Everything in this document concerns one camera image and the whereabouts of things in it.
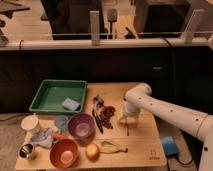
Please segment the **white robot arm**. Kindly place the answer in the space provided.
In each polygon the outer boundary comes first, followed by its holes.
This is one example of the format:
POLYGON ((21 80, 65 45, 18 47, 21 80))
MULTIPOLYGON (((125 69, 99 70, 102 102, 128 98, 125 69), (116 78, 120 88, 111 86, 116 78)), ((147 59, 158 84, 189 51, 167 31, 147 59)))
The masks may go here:
POLYGON ((138 116, 142 109, 203 142, 199 171, 213 171, 213 115, 158 100, 152 89, 140 83, 124 94, 124 117, 138 116))

